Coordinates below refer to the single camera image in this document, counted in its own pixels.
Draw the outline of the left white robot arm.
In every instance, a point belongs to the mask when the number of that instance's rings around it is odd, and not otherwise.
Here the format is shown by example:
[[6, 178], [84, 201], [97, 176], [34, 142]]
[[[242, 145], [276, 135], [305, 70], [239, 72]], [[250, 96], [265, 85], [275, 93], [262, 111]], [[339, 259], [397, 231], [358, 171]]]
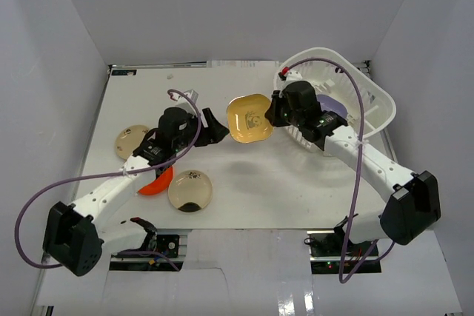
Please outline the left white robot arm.
[[186, 148], [217, 144], [228, 133], [209, 108], [201, 114], [167, 108], [117, 175], [71, 204], [58, 202], [50, 209], [43, 250], [74, 275], [86, 275], [102, 254], [100, 228], [134, 194], [133, 187], [160, 177]]

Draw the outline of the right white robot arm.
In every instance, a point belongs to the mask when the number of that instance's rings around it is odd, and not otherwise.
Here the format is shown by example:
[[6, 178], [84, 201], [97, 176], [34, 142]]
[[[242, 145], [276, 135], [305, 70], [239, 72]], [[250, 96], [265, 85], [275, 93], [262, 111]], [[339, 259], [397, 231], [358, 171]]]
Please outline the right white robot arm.
[[360, 141], [343, 117], [321, 108], [310, 83], [295, 81], [274, 91], [265, 117], [274, 127], [295, 127], [305, 140], [344, 162], [385, 203], [379, 212], [357, 212], [335, 227], [340, 254], [353, 255], [361, 243], [385, 238], [405, 246], [441, 218], [436, 177], [415, 173]]

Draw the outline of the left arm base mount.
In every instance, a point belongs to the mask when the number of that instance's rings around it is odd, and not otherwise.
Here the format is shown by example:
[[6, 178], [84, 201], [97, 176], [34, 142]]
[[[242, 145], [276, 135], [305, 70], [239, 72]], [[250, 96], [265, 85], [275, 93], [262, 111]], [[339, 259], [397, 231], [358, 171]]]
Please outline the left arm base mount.
[[158, 260], [164, 255], [170, 259], [179, 256], [180, 235], [151, 235], [146, 237], [137, 249], [126, 249], [114, 254], [116, 258], [152, 258]]

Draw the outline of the yellow square plate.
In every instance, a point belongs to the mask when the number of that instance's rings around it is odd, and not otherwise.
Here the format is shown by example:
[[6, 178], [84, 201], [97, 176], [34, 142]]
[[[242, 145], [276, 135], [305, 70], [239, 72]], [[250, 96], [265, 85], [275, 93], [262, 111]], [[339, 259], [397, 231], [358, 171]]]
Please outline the yellow square plate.
[[265, 118], [271, 101], [262, 94], [234, 98], [227, 106], [227, 123], [232, 139], [240, 144], [267, 140], [273, 126]]

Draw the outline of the purple square panda plate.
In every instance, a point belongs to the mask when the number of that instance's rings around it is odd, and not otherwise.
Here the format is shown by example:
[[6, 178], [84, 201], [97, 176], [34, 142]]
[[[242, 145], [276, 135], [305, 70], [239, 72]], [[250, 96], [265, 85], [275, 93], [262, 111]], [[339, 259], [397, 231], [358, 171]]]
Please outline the purple square panda plate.
[[347, 108], [340, 101], [337, 101], [334, 98], [324, 94], [317, 94], [316, 98], [318, 99], [323, 111], [335, 112], [344, 120], [347, 119]]

